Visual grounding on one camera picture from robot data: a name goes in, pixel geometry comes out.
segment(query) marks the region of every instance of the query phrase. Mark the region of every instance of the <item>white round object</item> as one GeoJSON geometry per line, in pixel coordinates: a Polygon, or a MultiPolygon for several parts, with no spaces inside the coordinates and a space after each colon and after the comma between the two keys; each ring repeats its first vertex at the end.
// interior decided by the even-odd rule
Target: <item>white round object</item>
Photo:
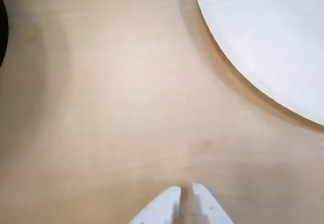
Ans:
{"type": "Polygon", "coordinates": [[[324,125],[324,0],[198,0],[228,59],[284,107],[324,125]]]}

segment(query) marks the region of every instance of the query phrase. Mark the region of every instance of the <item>wooden table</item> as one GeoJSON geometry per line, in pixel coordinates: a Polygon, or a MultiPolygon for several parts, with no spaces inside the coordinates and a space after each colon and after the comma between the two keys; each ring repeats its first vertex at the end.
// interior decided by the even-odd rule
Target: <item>wooden table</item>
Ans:
{"type": "Polygon", "coordinates": [[[235,224],[322,222],[323,127],[242,78],[196,0],[4,1],[0,223],[127,223],[193,181],[235,224]]]}

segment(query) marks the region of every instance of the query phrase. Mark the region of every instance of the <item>dark object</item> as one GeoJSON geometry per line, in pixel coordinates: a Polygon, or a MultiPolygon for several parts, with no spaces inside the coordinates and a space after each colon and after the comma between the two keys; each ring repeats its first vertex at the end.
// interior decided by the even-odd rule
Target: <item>dark object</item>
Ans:
{"type": "Polygon", "coordinates": [[[0,66],[4,60],[8,44],[8,15],[3,0],[0,0],[0,66]]]}

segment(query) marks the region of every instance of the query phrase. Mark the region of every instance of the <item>white plastic piece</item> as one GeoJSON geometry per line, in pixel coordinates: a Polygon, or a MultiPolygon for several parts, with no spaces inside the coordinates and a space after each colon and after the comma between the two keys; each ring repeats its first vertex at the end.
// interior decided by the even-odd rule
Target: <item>white plastic piece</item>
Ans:
{"type": "Polygon", "coordinates": [[[180,210],[181,188],[173,186],[150,202],[130,224],[172,224],[180,210]]]}
{"type": "Polygon", "coordinates": [[[205,186],[200,183],[193,183],[192,191],[195,204],[200,214],[200,223],[233,224],[221,205],[205,186]]]}
{"type": "Polygon", "coordinates": [[[198,0],[236,69],[284,107],[324,125],[324,0],[198,0]]]}

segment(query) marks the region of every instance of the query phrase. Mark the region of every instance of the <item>wood grain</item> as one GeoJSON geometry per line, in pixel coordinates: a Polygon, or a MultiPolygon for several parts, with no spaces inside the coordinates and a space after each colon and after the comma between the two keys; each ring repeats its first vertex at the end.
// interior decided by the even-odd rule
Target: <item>wood grain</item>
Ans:
{"type": "Polygon", "coordinates": [[[322,127],[233,69],[196,0],[4,1],[0,223],[127,223],[171,185],[189,215],[193,181],[234,223],[321,222],[322,127]]]}

